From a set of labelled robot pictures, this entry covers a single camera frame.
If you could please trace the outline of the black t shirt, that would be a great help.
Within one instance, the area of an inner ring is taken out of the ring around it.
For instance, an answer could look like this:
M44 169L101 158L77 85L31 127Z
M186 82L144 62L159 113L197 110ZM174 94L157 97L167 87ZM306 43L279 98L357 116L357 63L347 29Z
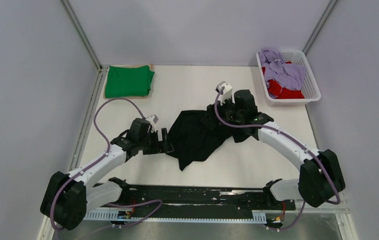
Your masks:
M178 159L181 171L193 162L206 161L229 138L241 143L250 137L242 128L220 122L212 104L207 110L181 111L168 135L174 147L168 155Z

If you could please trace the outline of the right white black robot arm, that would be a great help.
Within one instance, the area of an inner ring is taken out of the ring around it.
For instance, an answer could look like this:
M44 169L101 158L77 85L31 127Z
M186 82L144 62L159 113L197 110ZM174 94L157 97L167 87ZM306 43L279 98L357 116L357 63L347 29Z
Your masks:
M310 147L284 131L268 114L252 111L249 90L241 91L243 107L238 106L231 89L218 86L216 92L214 103L209 106L216 125L272 147L299 172L298 178L276 179L266 185L268 191L263 194L266 207L275 209L286 200L304 201L314 208L324 203L341 203L340 193L346 185L338 157L332 150Z

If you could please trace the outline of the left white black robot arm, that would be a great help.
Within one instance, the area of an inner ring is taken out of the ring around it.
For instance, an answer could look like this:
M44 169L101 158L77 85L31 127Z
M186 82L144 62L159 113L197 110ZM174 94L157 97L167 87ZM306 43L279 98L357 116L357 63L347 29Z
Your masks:
M87 213L99 207L111 203L126 206L131 200L128 183L117 177L104 183L99 180L138 153L156 155L174 151L168 130L156 130L156 121L156 115L135 118L129 129L107 142L107 149L98 157L68 173L54 173L48 182L40 212L50 218L54 226L73 230Z

